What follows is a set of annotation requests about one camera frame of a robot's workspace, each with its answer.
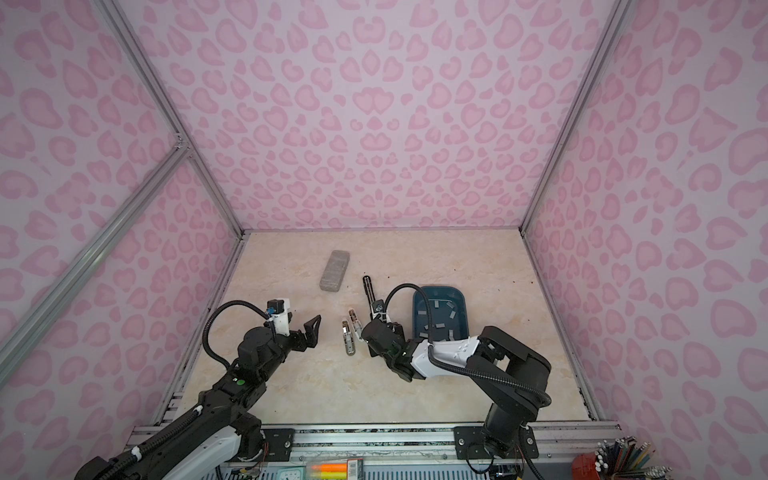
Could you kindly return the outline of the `black stapler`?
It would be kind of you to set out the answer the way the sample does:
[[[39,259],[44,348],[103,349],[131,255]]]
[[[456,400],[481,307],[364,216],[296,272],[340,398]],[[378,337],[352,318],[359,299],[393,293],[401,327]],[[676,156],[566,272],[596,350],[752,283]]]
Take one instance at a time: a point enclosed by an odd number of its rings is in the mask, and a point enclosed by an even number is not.
[[[376,294],[374,292],[374,288],[373,288],[373,284],[372,284],[372,279],[371,279],[371,277],[369,275],[364,275],[362,277],[362,282],[363,282],[364,293],[366,295],[366,298],[367,298],[367,301],[368,301],[368,305],[369,305],[370,319],[371,319],[370,304],[374,300],[378,300],[379,298],[376,296]]]

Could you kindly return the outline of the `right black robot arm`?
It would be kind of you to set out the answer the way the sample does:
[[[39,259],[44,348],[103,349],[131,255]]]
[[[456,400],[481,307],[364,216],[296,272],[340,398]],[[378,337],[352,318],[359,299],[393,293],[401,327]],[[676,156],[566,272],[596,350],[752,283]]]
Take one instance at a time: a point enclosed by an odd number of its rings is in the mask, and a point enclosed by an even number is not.
[[[552,403],[546,393],[551,364],[542,355],[495,326],[464,340],[437,342],[430,336],[408,340],[393,323],[376,318],[362,329],[362,339],[407,382],[460,376],[491,400],[480,427],[454,429],[458,459],[539,457],[529,424]]]

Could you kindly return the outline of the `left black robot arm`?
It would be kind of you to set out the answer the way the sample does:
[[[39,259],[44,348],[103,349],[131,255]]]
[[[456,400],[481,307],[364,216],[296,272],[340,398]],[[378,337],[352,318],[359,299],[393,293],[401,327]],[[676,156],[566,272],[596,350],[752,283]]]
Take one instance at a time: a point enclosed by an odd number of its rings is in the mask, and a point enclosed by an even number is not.
[[[264,395],[267,381],[292,351],[317,346],[322,317],[302,331],[279,334],[267,323],[246,332],[238,356],[196,404],[157,434],[106,460],[95,457],[77,479],[171,479],[202,475],[222,463],[263,452],[262,422],[250,409]]]

